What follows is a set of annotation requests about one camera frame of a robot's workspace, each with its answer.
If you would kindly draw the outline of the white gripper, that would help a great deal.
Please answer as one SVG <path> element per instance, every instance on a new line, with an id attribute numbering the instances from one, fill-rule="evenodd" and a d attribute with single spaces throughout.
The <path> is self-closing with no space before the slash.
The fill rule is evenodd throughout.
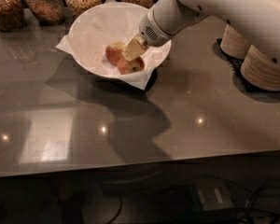
<path id="1" fill-rule="evenodd" d="M 122 52 L 123 57 L 130 62 L 144 54 L 149 46 L 161 47 L 170 39 L 171 37 L 155 21 L 153 9 L 151 8 L 141 18 L 139 22 L 139 35 L 131 39 L 126 49 Z"/>

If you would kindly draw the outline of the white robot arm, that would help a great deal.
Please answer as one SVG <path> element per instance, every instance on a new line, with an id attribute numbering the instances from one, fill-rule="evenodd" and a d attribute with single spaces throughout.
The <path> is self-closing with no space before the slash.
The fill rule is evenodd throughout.
<path id="1" fill-rule="evenodd" d="M 131 61 L 183 29 L 214 16 L 280 67 L 280 0 L 158 0 L 142 17 L 124 57 Z"/>

